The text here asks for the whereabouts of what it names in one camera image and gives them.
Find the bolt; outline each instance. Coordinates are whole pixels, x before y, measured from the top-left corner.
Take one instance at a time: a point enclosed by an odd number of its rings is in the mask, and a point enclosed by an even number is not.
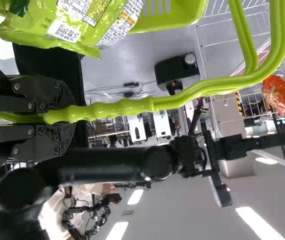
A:
[[[53,153],[54,153],[55,155],[57,155],[57,154],[59,153],[58,147],[56,147],[56,148],[54,149]]]
[[[21,88],[21,85],[19,83],[15,83],[13,87],[15,90],[19,90]]]
[[[44,104],[43,102],[41,102],[41,103],[39,104],[39,108],[40,108],[41,110],[44,110],[45,104]]]
[[[40,127],[38,129],[38,133],[39,133],[39,135],[43,135],[44,134],[44,129],[42,127]]]
[[[15,155],[18,155],[18,154],[19,154],[19,148],[18,148],[18,147],[16,147],[16,148],[13,150],[13,154],[15,154]]]

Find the black cylindrical tube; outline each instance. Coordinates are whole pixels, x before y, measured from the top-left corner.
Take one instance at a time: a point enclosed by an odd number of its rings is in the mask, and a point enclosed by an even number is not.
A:
[[[36,166],[51,185],[66,187],[90,183],[165,179],[174,156],[166,147],[71,148],[62,157]]]

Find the white shirt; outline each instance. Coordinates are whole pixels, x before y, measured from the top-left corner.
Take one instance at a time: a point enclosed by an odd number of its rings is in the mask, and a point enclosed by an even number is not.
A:
[[[90,206],[92,203],[92,194],[101,195],[103,184],[85,184],[72,187],[72,196],[77,200],[86,200]],[[39,214],[38,220],[42,229],[46,229],[51,240],[67,240],[71,237],[70,233],[62,226],[61,221],[63,212],[67,210],[65,204],[69,207],[74,204],[73,198],[65,198],[64,188],[58,189],[51,198],[45,202]],[[76,207],[87,206],[84,201],[77,201]],[[82,214],[74,214],[70,219],[71,224],[76,228],[83,223]]]

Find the metal bracket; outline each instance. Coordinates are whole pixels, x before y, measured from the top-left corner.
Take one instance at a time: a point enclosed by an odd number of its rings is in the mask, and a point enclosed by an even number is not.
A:
[[[35,101],[37,113],[48,112],[50,102],[55,99],[61,87],[66,86],[64,81],[45,76],[21,76],[10,81],[14,93]]]
[[[0,126],[0,143],[31,139],[34,134],[32,125]]]
[[[57,125],[35,125],[35,135],[31,139],[15,144],[11,149],[11,157],[26,162],[42,162],[62,156],[62,146],[53,141],[51,132],[55,132]]]
[[[33,113],[35,103],[32,99],[0,95],[0,111],[13,113]]]

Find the lime green shopping basket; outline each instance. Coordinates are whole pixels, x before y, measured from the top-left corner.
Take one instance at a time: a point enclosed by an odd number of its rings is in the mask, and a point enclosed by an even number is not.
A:
[[[145,8],[130,33],[188,26],[200,19],[207,0],[145,0]]]
[[[161,14],[159,7],[155,8],[154,13],[149,12],[152,9],[151,0],[146,1],[148,14],[142,13],[132,30],[133,33],[188,25],[201,17],[207,5],[207,0],[171,0],[171,11],[167,11],[165,7]],[[235,93],[242,88],[261,83],[277,70],[285,58],[285,0],[269,1],[271,46],[266,61],[259,68],[258,55],[241,0],[229,0],[229,7],[245,60],[244,75],[202,80],[173,96],[148,96],[138,100],[124,98],[114,103],[95,102],[85,107],[72,105],[61,110],[49,110],[43,114],[19,115],[0,112],[0,119],[14,123],[54,124],[115,118],[119,115],[138,115],[142,112],[177,109],[195,98]]]

